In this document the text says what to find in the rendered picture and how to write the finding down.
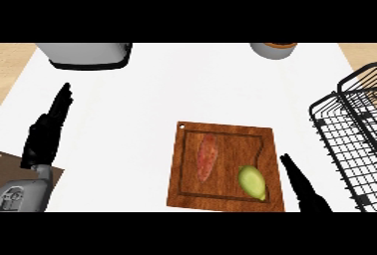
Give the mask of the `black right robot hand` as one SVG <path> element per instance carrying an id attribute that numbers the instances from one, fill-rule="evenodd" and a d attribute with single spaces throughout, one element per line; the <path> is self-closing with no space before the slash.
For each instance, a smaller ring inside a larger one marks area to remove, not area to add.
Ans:
<path id="1" fill-rule="evenodd" d="M 285 167 L 291 188 L 298 200 L 300 211 L 304 213 L 331 212 L 323 197 L 314 192 L 310 182 L 286 153 L 279 157 L 279 160 Z"/>

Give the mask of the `yellow-green lemon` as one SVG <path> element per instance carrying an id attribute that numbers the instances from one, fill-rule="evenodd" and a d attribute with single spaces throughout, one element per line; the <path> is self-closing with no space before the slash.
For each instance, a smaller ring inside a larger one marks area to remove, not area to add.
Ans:
<path id="1" fill-rule="evenodd" d="M 238 168 L 238 184 L 249 197 L 264 200 L 264 178 L 254 166 L 243 165 Z"/>

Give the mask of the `reddish sweet potato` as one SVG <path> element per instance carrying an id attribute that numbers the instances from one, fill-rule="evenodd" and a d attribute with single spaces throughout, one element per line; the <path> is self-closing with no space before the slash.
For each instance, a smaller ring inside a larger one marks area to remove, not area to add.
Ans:
<path id="1" fill-rule="evenodd" d="M 196 152 L 196 177 L 199 182 L 205 182 L 209 176 L 215 158 L 217 158 L 215 136 L 211 133 L 208 133 L 202 137 Z"/>

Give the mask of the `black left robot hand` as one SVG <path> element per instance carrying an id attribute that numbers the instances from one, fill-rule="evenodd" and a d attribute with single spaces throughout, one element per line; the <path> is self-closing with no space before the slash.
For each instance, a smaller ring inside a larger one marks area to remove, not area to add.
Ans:
<path id="1" fill-rule="evenodd" d="M 71 85 L 65 84 L 45 114 L 41 114 L 29 126 L 23 145 L 20 167 L 31 169 L 34 165 L 50 165 L 57 152 L 62 126 L 72 103 Z"/>

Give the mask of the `grey appliance with black base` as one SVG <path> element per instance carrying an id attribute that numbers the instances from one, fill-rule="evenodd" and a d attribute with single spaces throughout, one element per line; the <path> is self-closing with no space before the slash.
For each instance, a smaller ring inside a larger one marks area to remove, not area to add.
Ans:
<path id="1" fill-rule="evenodd" d="M 130 60 L 131 43 L 37 43 L 56 69 L 103 71 L 122 68 Z"/>

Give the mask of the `brown wooden cutting board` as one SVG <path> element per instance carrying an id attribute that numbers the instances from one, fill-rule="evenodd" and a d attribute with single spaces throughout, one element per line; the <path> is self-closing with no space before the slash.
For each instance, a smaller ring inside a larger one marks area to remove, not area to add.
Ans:
<path id="1" fill-rule="evenodd" d="M 217 157 L 205 181 L 196 160 L 204 137 L 215 140 Z M 238 185 L 238 168 L 252 165 L 264 178 L 264 200 Z M 282 190 L 270 127 L 177 123 L 167 206 L 217 211 L 282 211 Z"/>

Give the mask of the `brown flat mat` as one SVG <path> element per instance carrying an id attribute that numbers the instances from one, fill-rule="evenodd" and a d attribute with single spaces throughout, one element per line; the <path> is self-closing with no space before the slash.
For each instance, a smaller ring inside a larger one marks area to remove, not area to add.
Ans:
<path id="1" fill-rule="evenodd" d="M 17 186 L 25 180 L 44 180 L 50 182 L 50 187 L 54 187 L 63 170 L 47 164 L 22 168 L 20 161 L 19 156 L 0 151 L 0 190 L 7 186 Z"/>

